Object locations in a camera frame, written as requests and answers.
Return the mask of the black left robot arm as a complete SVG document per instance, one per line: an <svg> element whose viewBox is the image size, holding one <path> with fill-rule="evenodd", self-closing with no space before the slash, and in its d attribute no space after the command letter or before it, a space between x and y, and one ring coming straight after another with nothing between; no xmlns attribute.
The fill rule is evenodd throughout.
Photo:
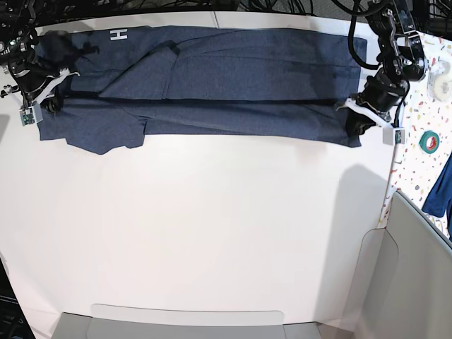
<svg viewBox="0 0 452 339"><path fill-rule="evenodd" d="M343 104L348 109L345 130L348 136L361 136L373 126L398 128L400 111L412 82L420 82L427 72L427 60L420 35L405 1L369 1L363 9L360 1L348 8L351 15L347 47L354 61L375 71L367 77L364 90L351 95ZM365 18L377 35L379 54L376 64L368 64L355 51L354 33L358 18Z"/></svg>

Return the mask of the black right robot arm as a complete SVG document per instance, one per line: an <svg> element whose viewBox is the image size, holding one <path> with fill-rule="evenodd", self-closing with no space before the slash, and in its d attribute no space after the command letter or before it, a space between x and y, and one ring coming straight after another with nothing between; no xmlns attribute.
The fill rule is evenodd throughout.
<svg viewBox="0 0 452 339"><path fill-rule="evenodd" d="M35 53L39 44L36 23L47 9L46 1L1 2L1 68L16 82L1 90L1 96L20 92L21 109L40 104L67 73Z"/></svg>

